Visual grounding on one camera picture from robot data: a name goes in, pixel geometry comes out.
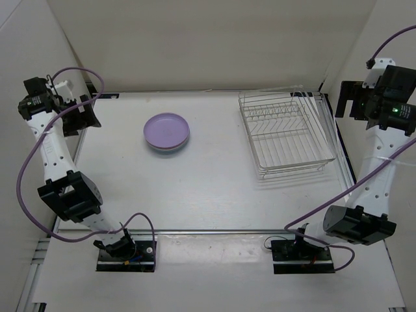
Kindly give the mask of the purple plate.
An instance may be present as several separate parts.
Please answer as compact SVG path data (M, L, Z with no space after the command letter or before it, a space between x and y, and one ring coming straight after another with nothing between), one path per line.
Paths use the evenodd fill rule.
M151 144L167 148L186 140L190 127L182 116L166 112L151 117L144 125L143 134Z

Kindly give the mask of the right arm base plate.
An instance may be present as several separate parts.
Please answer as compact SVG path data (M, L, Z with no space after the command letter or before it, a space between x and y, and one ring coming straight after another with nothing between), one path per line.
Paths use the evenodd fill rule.
M272 252L274 274L333 274L332 255L328 248L302 240L277 239L266 247Z

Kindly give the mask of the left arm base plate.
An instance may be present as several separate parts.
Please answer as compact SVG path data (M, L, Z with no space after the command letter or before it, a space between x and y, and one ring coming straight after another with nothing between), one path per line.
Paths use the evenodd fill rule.
M98 247L96 271L97 272L155 272L155 256L157 253L157 240L139 237L134 239L136 246L126 256L112 257L105 251L103 243L94 241Z

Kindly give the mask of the blue plate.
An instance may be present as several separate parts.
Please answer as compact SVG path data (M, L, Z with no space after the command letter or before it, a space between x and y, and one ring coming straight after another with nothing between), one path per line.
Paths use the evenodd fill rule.
M161 155L171 155L171 154L180 152L183 149L183 147L172 148L172 149L159 149L159 148L151 147L150 149L154 151L155 153L158 153Z

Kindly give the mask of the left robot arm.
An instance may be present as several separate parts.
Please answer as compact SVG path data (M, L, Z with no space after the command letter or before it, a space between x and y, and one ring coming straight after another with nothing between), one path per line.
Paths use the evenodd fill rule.
M128 230L101 208L103 198L96 184L79 171L70 155L66 138L88 127L100 127L92 104L77 106L70 82L53 85L51 79L34 77L24 81L26 97L18 112L41 140L44 185L40 199L63 221L82 224L96 233L94 245L112 258L129 260L137 248Z

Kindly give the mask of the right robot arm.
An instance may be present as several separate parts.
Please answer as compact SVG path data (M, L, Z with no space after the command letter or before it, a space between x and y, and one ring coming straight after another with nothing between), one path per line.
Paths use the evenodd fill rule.
M343 81L336 117L349 116L367 123L366 152L354 189L343 206L326 204L321 222L303 225L295 235L292 253L301 260L338 242L371 245L390 237L396 224L388 219L389 193L396 166L394 158L410 146L415 132L415 70L380 59L365 81Z

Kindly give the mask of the pink plate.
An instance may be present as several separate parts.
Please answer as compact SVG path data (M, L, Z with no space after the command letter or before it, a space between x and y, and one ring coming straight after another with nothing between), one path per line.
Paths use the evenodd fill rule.
M160 146L156 146L156 145L153 145L153 144L151 144L150 142L146 142L147 143L147 145L149 146L149 147L155 147L155 148L159 148L159 149L172 149L172 148L178 148L178 147L185 147L186 145L187 145L187 143L188 143L188 140L184 140L184 141L182 141L180 144L178 144L178 145L176 145L176 146L172 146L172 147L167 147L167 148L162 148L162 147L160 147Z

